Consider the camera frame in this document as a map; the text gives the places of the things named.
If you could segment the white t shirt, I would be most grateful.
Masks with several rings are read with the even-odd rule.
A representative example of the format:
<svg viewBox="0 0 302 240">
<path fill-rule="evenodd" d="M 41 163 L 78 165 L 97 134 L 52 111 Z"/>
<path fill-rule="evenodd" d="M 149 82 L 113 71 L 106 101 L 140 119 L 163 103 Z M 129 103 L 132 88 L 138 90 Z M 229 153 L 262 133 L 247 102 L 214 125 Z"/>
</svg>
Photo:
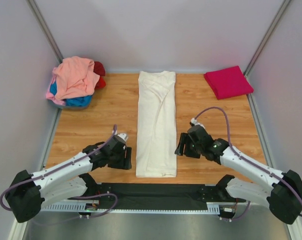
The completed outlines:
<svg viewBox="0 0 302 240">
<path fill-rule="evenodd" d="M 175 84 L 174 71 L 139 73 L 135 170 L 138 178 L 177 175 Z"/>
</svg>

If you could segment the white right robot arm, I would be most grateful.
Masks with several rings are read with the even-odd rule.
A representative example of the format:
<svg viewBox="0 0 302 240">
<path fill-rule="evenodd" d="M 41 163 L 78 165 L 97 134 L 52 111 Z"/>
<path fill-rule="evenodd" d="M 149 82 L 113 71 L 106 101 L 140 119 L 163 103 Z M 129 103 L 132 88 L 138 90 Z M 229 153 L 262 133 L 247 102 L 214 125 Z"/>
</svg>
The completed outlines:
<svg viewBox="0 0 302 240">
<path fill-rule="evenodd" d="M 231 198 L 243 199 L 268 208 L 285 224 L 292 225 L 302 214 L 302 179 L 293 170 L 282 172 L 266 166 L 240 152 L 228 141 L 212 139 L 208 134 L 197 138 L 194 134 L 181 133 L 174 152 L 190 158 L 207 160 L 231 168 L 249 178 L 249 182 L 225 175 L 216 189 L 222 202 Z"/>
</svg>

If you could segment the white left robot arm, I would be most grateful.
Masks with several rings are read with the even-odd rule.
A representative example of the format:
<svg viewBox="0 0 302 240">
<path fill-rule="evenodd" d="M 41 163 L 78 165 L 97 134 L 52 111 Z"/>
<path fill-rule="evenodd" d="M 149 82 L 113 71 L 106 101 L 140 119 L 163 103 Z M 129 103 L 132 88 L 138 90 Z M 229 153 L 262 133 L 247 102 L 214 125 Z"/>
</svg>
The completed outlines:
<svg viewBox="0 0 302 240">
<path fill-rule="evenodd" d="M 89 145 L 74 157 L 48 169 L 16 174 L 3 199 L 18 223 L 34 218 L 41 209 L 66 199 L 90 201 L 96 197 L 96 181 L 90 172 L 103 167 L 131 169 L 128 135 L 119 133 L 106 142 Z"/>
</svg>

